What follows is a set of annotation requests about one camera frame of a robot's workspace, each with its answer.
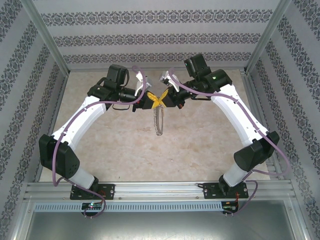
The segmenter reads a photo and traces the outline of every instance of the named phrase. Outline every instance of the striped wall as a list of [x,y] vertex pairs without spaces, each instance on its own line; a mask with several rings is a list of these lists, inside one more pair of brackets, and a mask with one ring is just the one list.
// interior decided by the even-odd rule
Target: striped wall
[[320,7],[294,0],[250,72],[264,117],[280,135],[312,239],[320,239]]
[[40,163],[66,81],[18,0],[0,1],[0,240],[19,210],[25,183]]
[[279,0],[35,0],[68,67],[245,67]]

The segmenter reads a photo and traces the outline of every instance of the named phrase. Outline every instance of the perforated metal strip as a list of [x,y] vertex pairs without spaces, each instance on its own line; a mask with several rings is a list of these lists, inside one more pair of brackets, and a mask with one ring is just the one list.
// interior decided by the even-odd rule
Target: perforated metal strip
[[[82,204],[75,203],[37,203],[34,211],[43,212],[80,212]],[[107,202],[105,212],[208,212],[222,211],[220,201],[203,202]]]

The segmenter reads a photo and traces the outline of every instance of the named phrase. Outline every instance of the damask pattern border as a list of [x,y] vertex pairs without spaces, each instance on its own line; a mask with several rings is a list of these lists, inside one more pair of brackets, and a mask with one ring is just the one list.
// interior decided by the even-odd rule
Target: damask pattern border
[[12,221],[12,217],[14,215],[14,211],[17,206],[17,200],[19,199],[19,195],[21,193],[21,187],[23,185],[23,181],[25,180],[25,175],[27,174],[30,160],[33,155],[33,150],[35,148],[35,145],[37,144],[37,139],[46,115],[47,107],[50,103],[50,98],[51,98],[53,89],[55,87],[55,83],[57,82],[57,77],[59,75],[59,72],[60,72],[60,69],[57,63],[54,63],[52,71],[50,73],[50,77],[48,79],[47,85],[44,90],[44,94],[41,98],[40,105],[35,115],[30,134],[25,144],[25,148],[23,149],[23,154],[21,156],[19,166],[14,175],[14,180],[12,181],[12,187],[10,188],[10,191],[9,191],[10,195],[7,196],[7,202],[4,204],[4,211],[2,211],[1,213],[1,221],[3,224],[0,225],[0,239],[6,239],[6,235],[9,232],[9,227]]
[[[297,185],[299,190],[301,191],[301,196],[303,197],[303,203],[306,206],[306,211],[308,212],[308,216],[310,221],[312,222],[312,227],[315,229],[315,235],[320,238],[320,212],[319,208],[316,206],[316,199],[312,196],[313,192],[310,190],[310,183],[308,182],[307,175],[305,174],[305,170],[301,167],[301,161],[297,154],[297,150],[293,140],[290,136],[290,132],[288,130],[286,121],[284,120],[284,116],[279,106],[279,102],[276,98],[273,87],[270,83],[269,76],[263,65],[261,58],[257,61],[256,70],[258,71],[259,77],[261,79],[262,85],[264,87],[264,92],[268,98],[268,103],[270,105],[270,109],[273,113],[273,117],[278,127],[279,135],[284,145],[284,149],[288,158],[290,159],[291,168],[293,169],[293,174],[296,177]],[[258,95],[258,100],[260,102],[261,108],[263,107],[261,100],[259,98],[258,89],[255,85],[255,81],[253,81],[253,85],[255,91]]]
[[295,6],[310,26],[316,39],[320,41],[320,7],[315,0],[294,0]]
[[[64,55],[67,64],[181,62],[199,52]],[[202,52],[206,61],[248,61],[251,52]]]
[[107,24],[267,23],[271,9],[148,10],[42,13],[48,27]]
[[320,111],[320,76],[314,68],[314,64],[308,57],[307,52],[302,47],[297,34],[290,25],[288,19],[284,16],[277,26],[283,40],[288,47],[291,56],[294,59],[295,65],[298,67],[306,86],[309,88],[315,104],[318,105]]
[[298,95],[296,94],[295,87],[291,83],[287,70],[271,40],[265,46],[265,50],[270,58],[276,76],[279,78],[279,83],[282,86],[286,99],[288,100],[288,104],[297,123],[297,127],[300,129],[305,146],[311,155],[313,166],[317,169],[317,174],[320,175],[320,144],[317,142],[318,139],[315,137],[315,132],[311,128],[311,124],[309,124],[309,119],[304,112],[304,107],[301,105]]
[[7,0],[0,10],[0,43],[6,37],[11,25],[16,20],[22,9],[22,4],[19,0]]
[[256,44],[260,33],[177,33],[55,36],[58,47],[153,44]]
[[20,97],[19,104],[16,111],[14,112],[14,117],[12,122],[9,124],[9,128],[6,131],[6,135],[3,138],[1,149],[0,149],[0,180],[3,179],[3,174],[6,171],[6,165],[11,157],[11,152],[18,139],[18,134],[20,133],[21,127],[27,115],[29,106],[31,104],[32,98],[35,94],[38,82],[40,81],[43,70],[46,66],[48,58],[50,56],[50,51],[44,44],[38,59],[36,60],[29,80],[24,87],[22,96]]
[[35,25],[30,21],[27,28],[25,29],[23,36],[21,37],[16,49],[14,50],[9,63],[6,65],[3,74],[0,79],[0,112],[2,106],[5,105],[6,99],[11,92],[13,83],[16,82],[18,73],[21,70],[23,63],[33,45],[38,31]]

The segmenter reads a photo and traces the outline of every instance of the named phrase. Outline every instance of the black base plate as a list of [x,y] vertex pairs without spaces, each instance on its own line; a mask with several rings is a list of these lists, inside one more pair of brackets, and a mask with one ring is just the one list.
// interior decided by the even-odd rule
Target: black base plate
[[249,197],[247,185],[244,182],[232,187],[226,195],[220,190],[218,182],[200,183],[198,187],[203,189],[204,199],[235,199],[237,193],[239,199]]
[[[97,193],[102,195],[105,200],[113,200],[115,195],[115,185],[114,184],[99,184]],[[71,200],[100,200],[101,198],[90,194],[76,186],[72,186],[70,193]]]

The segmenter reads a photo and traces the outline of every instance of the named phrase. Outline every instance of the beige floor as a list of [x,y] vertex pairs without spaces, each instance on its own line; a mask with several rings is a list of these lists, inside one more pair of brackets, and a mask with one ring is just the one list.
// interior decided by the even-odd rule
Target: beige floor
[[[248,99],[238,70],[227,71],[243,101]],[[87,92],[106,72],[72,72],[64,92],[55,130],[82,104]],[[151,92],[160,96],[166,86],[161,71],[147,71]],[[181,82],[191,80],[187,71],[176,71]],[[128,87],[137,79],[130,73]],[[81,166],[100,181],[214,181],[234,163],[242,148],[239,137],[222,111],[211,101],[187,100],[183,109],[164,109],[164,130],[157,136],[153,110],[132,112],[109,109],[85,133],[75,151]],[[259,166],[266,171],[265,164]],[[267,180],[255,173],[251,179]],[[44,169],[42,182],[52,181]]]

